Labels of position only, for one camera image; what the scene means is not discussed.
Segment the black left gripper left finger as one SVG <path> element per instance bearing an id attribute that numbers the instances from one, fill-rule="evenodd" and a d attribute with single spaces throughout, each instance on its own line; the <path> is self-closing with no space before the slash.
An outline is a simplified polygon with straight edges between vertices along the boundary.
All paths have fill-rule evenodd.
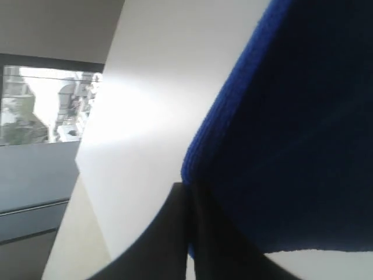
<path id="1" fill-rule="evenodd" d="M 189 199 L 175 183 L 158 214 L 139 238 L 91 279 L 185 279 Z"/>

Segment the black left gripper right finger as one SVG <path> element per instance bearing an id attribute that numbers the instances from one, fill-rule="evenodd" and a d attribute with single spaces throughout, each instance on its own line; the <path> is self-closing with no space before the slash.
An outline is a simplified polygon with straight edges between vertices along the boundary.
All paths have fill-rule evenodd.
<path id="1" fill-rule="evenodd" d="M 294 279 L 246 239 L 206 186 L 190 189 L 196 279 Z"/>

